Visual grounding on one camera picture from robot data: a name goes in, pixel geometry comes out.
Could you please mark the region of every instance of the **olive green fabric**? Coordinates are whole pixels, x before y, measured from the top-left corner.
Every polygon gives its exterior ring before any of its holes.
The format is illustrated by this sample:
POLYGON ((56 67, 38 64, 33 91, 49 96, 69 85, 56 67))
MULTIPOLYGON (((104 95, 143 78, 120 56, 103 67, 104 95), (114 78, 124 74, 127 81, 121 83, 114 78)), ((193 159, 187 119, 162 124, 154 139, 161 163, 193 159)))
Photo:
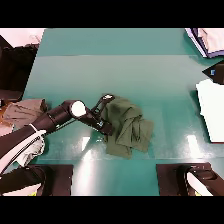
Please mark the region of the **olive green fabric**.
POLYGON ((102 116, 113 126, 112 136, 105 136, 108 154, 130 159, 132 148, 148 151, 153 122, 143 119, 139 107, 116 96, 107 104, 102 116))

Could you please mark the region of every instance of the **green table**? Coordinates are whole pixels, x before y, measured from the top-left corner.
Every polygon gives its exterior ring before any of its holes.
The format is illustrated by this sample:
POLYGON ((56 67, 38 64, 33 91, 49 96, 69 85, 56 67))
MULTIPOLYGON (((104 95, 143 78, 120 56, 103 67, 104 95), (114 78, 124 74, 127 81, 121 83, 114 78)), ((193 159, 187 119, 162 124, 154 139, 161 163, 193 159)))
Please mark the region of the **green table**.
POLYGON ((221 60, 202 58, 184 29, 46 30, 24 99, 51 107, 81 99, 91 108, 114 93, 140 106, 155 129, 148 153, 125 160, 75 122, 50 135, 35 162, 74 164, 73 195, 158 195, 157 163, 208 161, 224 177, 224 146, 209 143, 195 91, 201 71, 221 60))

